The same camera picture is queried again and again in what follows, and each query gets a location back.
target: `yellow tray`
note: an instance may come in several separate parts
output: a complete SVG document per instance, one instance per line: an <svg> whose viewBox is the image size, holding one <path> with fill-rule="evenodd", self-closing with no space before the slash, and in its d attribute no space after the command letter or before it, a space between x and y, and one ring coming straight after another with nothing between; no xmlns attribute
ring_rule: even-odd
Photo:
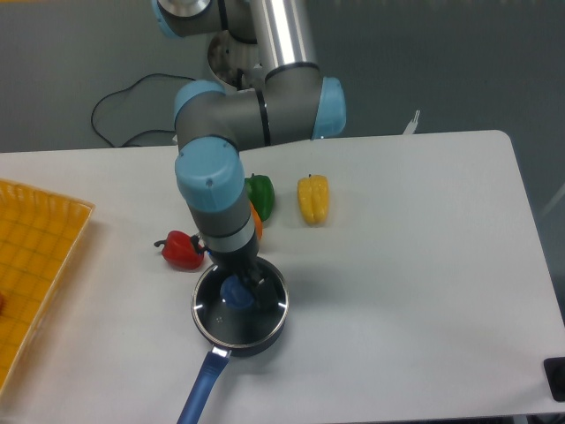
<svg viewBox="0 0 565 424"><path fill-rule="evenodd" d="M0 394L94 205L0 179Z"/></svg>

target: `black object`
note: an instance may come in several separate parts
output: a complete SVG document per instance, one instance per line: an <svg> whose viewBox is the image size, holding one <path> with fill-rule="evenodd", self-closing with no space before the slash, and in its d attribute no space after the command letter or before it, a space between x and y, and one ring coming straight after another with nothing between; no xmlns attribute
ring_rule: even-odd
<svg viewBox="0 0 565 424"><path fill-rule="evenodd" d="M565 358L544 360L551 394L557 402L565 402Z"/></svg>
<svg viewBox="0 0 565 424"><path fill-rule="evenodd" d="M269 307L255 304L241 310L226 305L220 290L231 273L216 266L204 272L192 295L192 318L199 332L233 356L263 352L283 331L289 299L283 276L264 259L257 258L257 265L277 297L277 302Z"/></svg>
<svg viewBox="0 0 565 424"><path fill-rule="evenodd" d="M98 135L98 137L100 137L101 139L103 139L106 144L108 144L111 148L129 148L129 147L139 147L139 145L137 144L132 144L132 141L134 141L135 139L137 139L138 137L141 137L142 135L146 135L146 134L153 134L153 133L166 133L166 134L174 134L175 132L173 130L147 130L144 132L140 132L138 134L135 134L133 137L130 137L128 140L126 140L124 143L122 143L121 145L117 146L114 143L112 143L110 140L108 140L106 137L104 137L96 128L96 125L94 124L94 115L96 113L96 110L98 109L98 106L100 106L100 104L102 102L104 102L106 99L113 97L114 95L120 95L122 93L127 93L128 91L133 90L138 84L140 84L141 82L148 80L150 78L171 78L174 80L188 80L188 81L195 81L194 78L191 77L185 77L183 75L171 75L169 73L150 73L149 75L146 75L143 78L138 79L137 81L135 81L133 84L131 84L128 88L124 88L123 90L119 90L119 91L115 91L114 93L110 93L109 95L105 95L102 99L100 99L98 101L98 103L96 103L96 105L94 106L94 108L92 109L92 113L90 114L90 125L92 126L93 131L96 133L96 135Z"/></svg>

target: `bell pepper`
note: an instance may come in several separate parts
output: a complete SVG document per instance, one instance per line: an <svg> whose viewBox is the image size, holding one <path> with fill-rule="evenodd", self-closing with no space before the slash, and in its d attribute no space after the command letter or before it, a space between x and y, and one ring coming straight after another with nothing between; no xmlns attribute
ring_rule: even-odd
<svg viewBox="0 0 565 424"><path fill-rule="evenodd" d="M251 174L250 178L245 179L245 190L261 221L267 221L275 205L275 189L271 178Z"/></svg>
<svg viewBox="0 0 565 424"><path fill-rule="evenodd" d="M328 179L323 175L301 178L298 181L298 205L307 223L324 223L329 207Z"/></svg>
<svg viewBox="0 0 565 424"><path fill-rule="evenodd" d="M204 261L206 251L199 241L198 236L191 237L181 231L171 231L166 240L155 241L154 246L165 245L161 255L174 267L195 270Z"/></svg>
<svg viewBox="0 0 565 424"><path fill-rule="evenodd" d="M251 215L253 217L253 221L255 222L255 232L257 233L257 239L261 240L263 237L263 223L261 222L261 218L259 218L259 214L255 210L255 207L251 202L249 202L249 207L251 208Z"/></svg>

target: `white table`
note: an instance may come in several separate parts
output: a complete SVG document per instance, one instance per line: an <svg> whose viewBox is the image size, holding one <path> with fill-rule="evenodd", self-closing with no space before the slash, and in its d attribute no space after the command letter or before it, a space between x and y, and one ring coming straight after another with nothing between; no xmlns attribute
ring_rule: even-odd
<svg viewBox="0 0 565 424"><path fill-rule="evenodd" d="M176 422L208 343L199 274L153 242L195 232L176 148L0 155L10 178L96 204L63 287L3 399L34 423ZM274 181L260 254L285 275L281 338L232 359L203 423L425 420L565 410L543 359L565 329L501 132L306 141L242 154ZM328 176L328 224L296 183Z"/></svg>

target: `blue handle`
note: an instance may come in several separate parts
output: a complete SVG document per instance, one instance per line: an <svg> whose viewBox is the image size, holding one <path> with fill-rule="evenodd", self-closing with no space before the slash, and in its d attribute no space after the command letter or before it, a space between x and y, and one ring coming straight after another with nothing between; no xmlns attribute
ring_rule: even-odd
<svg viewBox="0 0 565 424"><path fill-rule="evenodd" d="M215 381L229 361L228 357L213 352L207 353L177 424L196 424L198 422Z"/></svg>

